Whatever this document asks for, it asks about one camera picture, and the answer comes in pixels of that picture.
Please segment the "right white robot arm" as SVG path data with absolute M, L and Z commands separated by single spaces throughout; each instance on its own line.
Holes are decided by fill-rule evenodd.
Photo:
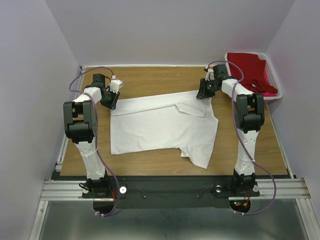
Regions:
M 206 75 L 200 80 L 197 99 L 215 96 L 217 91 L 232 99 L 234 128 L 238 137 L 237 161 L 231 177 L 230 190 L 242 195 L 255 188 L 256 141 L 265 122 L 264 96 L 254 93 L 234 77 L 228 75 L 224 64 L 205 67 Z

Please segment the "white t shirt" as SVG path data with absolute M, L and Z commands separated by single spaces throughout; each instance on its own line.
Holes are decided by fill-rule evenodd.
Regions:
M 197 91 L 121 99 L 110 113 L 112 155 L 179 149 L 181 157 L 207 169 L 219 120 L 211 98 Z

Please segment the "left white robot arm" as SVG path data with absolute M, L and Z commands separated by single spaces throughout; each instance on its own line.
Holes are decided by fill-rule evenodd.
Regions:
M 86 182 L 79 186 L 85 198 L 116 196 L 111 186 L 108 168 L 98 150 L 98 114 L 96 104 L 115 110 L 123 82 L 112 74 L 107 77 L 96 73 L 90 85 L 79 96 L 63 104 L 64 131 L 77 147 L 86 169 Z

